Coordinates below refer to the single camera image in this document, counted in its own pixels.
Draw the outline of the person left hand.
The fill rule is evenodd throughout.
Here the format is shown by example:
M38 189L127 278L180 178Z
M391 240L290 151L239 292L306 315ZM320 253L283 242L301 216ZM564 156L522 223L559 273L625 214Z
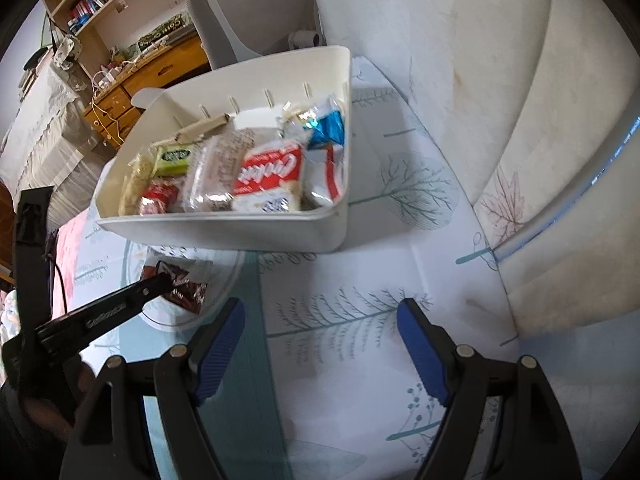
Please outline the person left hand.
M1 443L11 451L35 452L66 445L73 433L69 422L50 400L20 398L6 380L1 387Z

